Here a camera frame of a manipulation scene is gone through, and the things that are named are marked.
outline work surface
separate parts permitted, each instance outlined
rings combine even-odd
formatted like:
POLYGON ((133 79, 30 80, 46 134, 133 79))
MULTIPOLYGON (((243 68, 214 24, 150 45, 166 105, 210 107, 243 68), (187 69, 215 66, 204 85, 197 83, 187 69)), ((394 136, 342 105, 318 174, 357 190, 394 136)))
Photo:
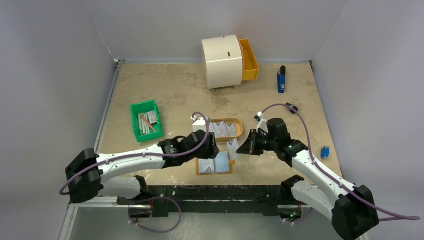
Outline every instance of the work surface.
MULTIPOLYGON (((277 72, 281 64, 260 64, 256 80, 244 81, 237 90, 218 88, 210 93, 202 64, 124 64, 109 109, 99 152, 120 153, 147 148, 163 139, 187 136, 192 132, 193 112, 212 119, 238 118, 244 132, 239 144, 245 142, 249 130, 256 128, 253 117, 276 103, 293 103, 300 109, 311 136, 313 152, 320 155, 323 146, 330 147, 330 157, 322 160, 341 176, 333 140, 324 114, 314 75, 309 64, 286 66, 286 92, 277 92, 277 72), (164 136, 137 142, 133 132, 130 105, 154 99, 160 110, 164 136)), ((267 119, 282 118, 293 139, 307 144, 300 119, 285 107, 276 106, 265 113, 267 119)), ((225 142, 218 142, 226 151, 225 142)), ((232 174, 196 175, 196 160, 179 167, 144 170, 127 174, 146 178, 148 185, 279 185, 299 172, 280 161, 273 152, 262 156, 242 155, 235 161, 232 174)))

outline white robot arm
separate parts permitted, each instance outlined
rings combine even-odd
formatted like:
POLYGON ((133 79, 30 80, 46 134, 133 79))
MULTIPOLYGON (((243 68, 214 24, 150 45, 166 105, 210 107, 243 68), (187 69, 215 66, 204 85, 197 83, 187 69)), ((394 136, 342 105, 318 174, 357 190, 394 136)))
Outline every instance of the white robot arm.
POLYGON ((79 204, 95 197, 111 196, 146 198, 149 190, 144 177, 120 177, 141 170, 177 167, 195 159, 214 159, 219 153, 214 133, 207 132, 203 118, 189 136, 165 139, 150 147, 115 154, 95 154, 93 148, 83 150, 66 168, 67 183, 61 195, 70 195, 70 202, 79 204))
POLYGON ((263 114, 258 114, 255 119, 260 126, 250 130, 246 142, 237 153, 260 156, 264 151, 273 151, 278 159, 315 184, 312 186, 295 175, 281 183, 287 196, 311 206, 327 217, 343 239, 359 238, 379 224, 377 211, 355 199, 349 192, 374 204, 373 195, 366 186, 356 187, 322 164, 305 144, 291 138, 286 123, 281 118, 266 121, 263 114), (263 129, 264 121, 267 132, 263 129))

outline green plastic bin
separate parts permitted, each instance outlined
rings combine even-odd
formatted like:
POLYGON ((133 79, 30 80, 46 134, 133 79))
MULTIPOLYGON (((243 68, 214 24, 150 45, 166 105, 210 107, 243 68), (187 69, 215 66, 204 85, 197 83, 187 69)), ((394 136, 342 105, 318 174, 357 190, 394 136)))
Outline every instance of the green plastic bin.
POLYGON ((164 135, 162 131, 162 123, 159 118, 159 108, 155 100, 149 100, 145 102, 135 103, 131 105, 131 115, 132 115, 132 130, 134 131, 135 138, 137 142, 143 142, 150 139, 160 138, 164 135), (143 135, 143 127, 139 125, 139 114, 147 113, 154 111, 157 117, 157 123, 152 124, 156 132, 150 129, 150 133, 143 135))

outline gray wall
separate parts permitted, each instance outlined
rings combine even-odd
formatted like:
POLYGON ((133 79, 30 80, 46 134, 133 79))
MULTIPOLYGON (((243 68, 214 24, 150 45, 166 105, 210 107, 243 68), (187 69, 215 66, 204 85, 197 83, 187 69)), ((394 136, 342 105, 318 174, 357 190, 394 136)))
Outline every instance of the gray wall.
MULTIPOLYGON (((343 175, 380 207, 421 217, 423 30, 421 0, 349 0, 314 64, 343 175)), ((423 221, 383 222, 371 236, 424 239, 423 221)))
POLYGON ((94 145, 114 68, 82 0, 0 2, 0 239, 59 237, 65 167, 94 145))
POLYGON ((200 61, 201 40, 249 38, 260 61, 313 59, 347 0, 88 0, 112 56, 200 61))

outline white card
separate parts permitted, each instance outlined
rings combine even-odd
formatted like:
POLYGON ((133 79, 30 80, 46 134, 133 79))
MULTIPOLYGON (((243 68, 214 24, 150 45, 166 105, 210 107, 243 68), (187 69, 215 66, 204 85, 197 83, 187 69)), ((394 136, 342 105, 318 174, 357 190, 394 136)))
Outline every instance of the white card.
POLYGON ((215 137, 229 137, 227 127, 224 121, 214 122, 213 128, 215 129, 215 137))
POLYGON ((199 173, 211 174, 215 172, 215 161, 213 159, 199 159, 199 173))
MULTIPOLYGON (((210 121, 210 118, 206 116, 206 122, 210 121)), ((209 133, 215 133, 214 124, 212 122, 209 123, 209 133)))
POLYGON ((235 122, 226 122, 225 126, 229 137, 237 137, 237 128, 235 122))
POLYGON ((236 160, 241 157, 241 155, 237 153, 237 149, 239 149, 239 142, 237 141, 237 138, 226 142, 226 146, 228 148, 228 153, 231 160, 236 160))
POLYGON ((156 117, 156 112, 154 110, 147 112, 147 117, 150 124, 155 124, 158 122, 158 118, 156 117))

